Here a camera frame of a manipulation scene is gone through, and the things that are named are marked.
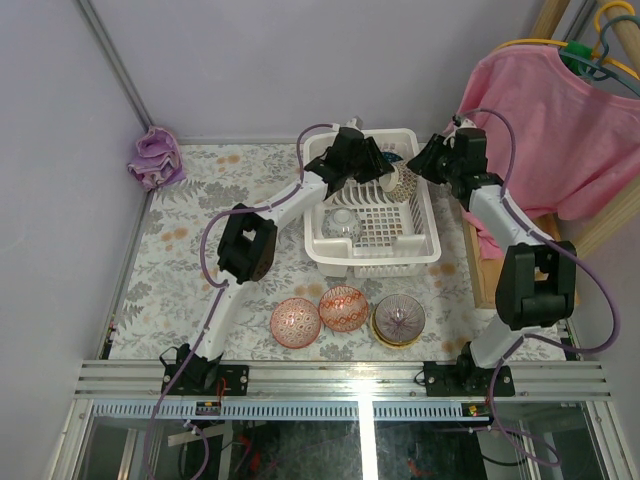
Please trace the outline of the blue triangle pattern bowl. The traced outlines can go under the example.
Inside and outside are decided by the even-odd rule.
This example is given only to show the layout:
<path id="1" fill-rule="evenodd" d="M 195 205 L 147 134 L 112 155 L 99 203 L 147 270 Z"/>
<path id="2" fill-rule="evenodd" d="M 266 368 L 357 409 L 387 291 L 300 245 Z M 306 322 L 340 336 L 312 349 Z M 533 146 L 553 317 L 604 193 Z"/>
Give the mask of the blue triangle pattern bowl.
<path id="1" fill-rule="evenodd" d="M 397 153 L 391 152 L 391 151 L 384 151 L 382 153 L 382 156 L 387 162 L 389 162 L 391 164 L 399 163 L 399 162 L 403 161 L 403 157 L 402 156 L 400 156 Z"/>

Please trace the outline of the brown checker pattern bowl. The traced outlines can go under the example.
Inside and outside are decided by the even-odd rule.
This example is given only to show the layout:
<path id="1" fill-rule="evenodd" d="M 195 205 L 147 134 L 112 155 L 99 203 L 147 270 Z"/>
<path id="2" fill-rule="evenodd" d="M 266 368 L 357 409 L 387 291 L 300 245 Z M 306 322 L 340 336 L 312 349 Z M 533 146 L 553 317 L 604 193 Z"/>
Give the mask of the brown checker pattern bowl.
<path id="1" fill-rule="evenodd" d="M 393 171 L 379 179 L 379 184 L 394 202 L 408 201 L 417 188 L 417 176 L 404 163 L 394 163 Z"/>

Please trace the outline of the white plastic dish rack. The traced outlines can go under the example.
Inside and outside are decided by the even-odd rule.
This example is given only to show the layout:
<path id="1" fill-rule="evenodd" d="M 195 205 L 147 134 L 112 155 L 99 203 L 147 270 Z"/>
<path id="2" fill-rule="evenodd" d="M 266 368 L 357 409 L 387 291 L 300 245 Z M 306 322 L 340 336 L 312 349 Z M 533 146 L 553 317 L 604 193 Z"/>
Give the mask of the white plastic dish rack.
<path id="1" fill-rule="evenodd" d="M 304 212 L 304 242 L 307 255 L 319 271 L 329 277 L 402 277 L 420 274 L 441 257 L 441 245 L 426 181 L 403 184 L 397 200 L 374 180 L 354 180 L 329 199 Z M 361 230 L 354 240 L 329 237 L 323 226 L 336 209 L 357 214 Z"/>

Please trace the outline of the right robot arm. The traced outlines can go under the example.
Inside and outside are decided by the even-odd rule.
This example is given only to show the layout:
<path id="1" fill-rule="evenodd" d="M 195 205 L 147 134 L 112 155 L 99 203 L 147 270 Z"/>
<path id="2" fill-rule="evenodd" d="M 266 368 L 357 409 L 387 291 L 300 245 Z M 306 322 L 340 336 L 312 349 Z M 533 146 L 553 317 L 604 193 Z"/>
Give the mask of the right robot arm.
<path id="1" fill-rule="evenodd" d="M 408 162 L 418 176 L 449 185 L 504 253 L 495 292 L 497 318 L 457 358 L 457 385 L 472 395 L 490 385 L 490 368 L 519 339 L 569 317 L 575 301 L 574 245 L 556 242 L 513 202 L 505 181 L 487 170 L 486 147 L 484 130 L 461 127 L 447 137 L 433 135 Z"/>

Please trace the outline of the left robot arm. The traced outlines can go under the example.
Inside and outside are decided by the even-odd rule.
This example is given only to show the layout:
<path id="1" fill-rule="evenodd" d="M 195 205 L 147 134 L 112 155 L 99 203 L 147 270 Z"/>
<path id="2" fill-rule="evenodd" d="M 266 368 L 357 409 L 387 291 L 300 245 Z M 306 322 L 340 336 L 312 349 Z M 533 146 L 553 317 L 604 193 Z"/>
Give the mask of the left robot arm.
<path id="1" fill-rule="evenodd" d="M 377 180 L 392 170 L 375 140 L 355 127 L 337 129 L 332 144 L 311 160 L 297 154 L 299 178 L 271 198 L 242 203 L 216 215 L 205 227 L 200 262 L 217 292 L 204 314 L 189 358 L 219 360 L 245 290 L 269 271 L 278 230 L 343 189 L 347 181 Z"/>

